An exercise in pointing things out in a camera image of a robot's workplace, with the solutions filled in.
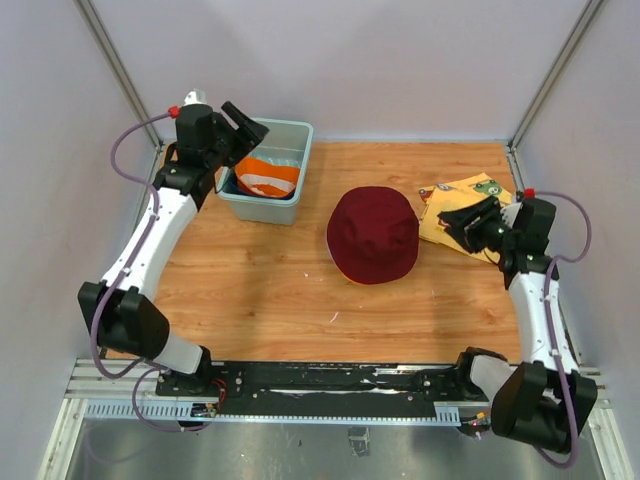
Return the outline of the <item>orange bucket hat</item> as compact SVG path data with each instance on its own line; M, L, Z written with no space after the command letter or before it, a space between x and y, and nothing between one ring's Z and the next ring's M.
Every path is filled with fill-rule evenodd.
M272 184L285 189L285 183L290 182L291 189L296 189L300 169L288 165L274 165L255 157L247 157L236 165L234 173L236 178L247 186Z

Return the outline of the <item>dark maroon bucket hat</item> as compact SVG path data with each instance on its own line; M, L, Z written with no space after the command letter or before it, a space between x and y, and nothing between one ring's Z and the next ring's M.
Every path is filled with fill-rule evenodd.
M407 198L384 186L346 192L327 224L326 243L340 272L364 285L399 280L419 252L419 220Z

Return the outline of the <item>yellow bucket hat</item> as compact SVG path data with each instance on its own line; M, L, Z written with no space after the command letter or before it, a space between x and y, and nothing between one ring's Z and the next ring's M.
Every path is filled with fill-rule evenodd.
M357 280L354 280L353 278L351 278L351 277L349 277L349 276L347 276L347 275L344 275L344 274L343 274L343 276L344 276L344 278L345 278L347 281L349 281L349 282L351 282L351 283L353 283L353 284L356 284L356 285L364 285L364 284L362 284L361 282L359 282L359 281L357 281Z

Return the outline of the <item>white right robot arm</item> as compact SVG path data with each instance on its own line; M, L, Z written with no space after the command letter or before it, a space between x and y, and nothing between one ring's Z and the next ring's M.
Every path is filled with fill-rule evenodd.
M534 447L544 458L566 455L552 465L576 461L579 435L597 400L596 383L579 372L559 308L558 264L546 250L556 217L550 196L527 190L509 205L489 196L443 211L445 232L468 253L498 254L498 268L518 320L522 360L511 367L498 353L468 348L453 375L466 400L484 395L495 435Z

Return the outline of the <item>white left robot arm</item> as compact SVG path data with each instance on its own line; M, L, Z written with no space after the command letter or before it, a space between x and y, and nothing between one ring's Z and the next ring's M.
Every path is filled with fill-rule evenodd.
M267 126L232 102L214 110L191 92L183 105L163 115L175 122L176 140L151 180L116 172L149 194L145 212L118 259L96 282L84 283L78 302L89 331L98 370L117 378L101 362L102 348L135 356L179 375L190 394L207 393L214 383L211 354L172 331L155 306L160 277L182 233L216 191L216 173L231 169L267 136Z

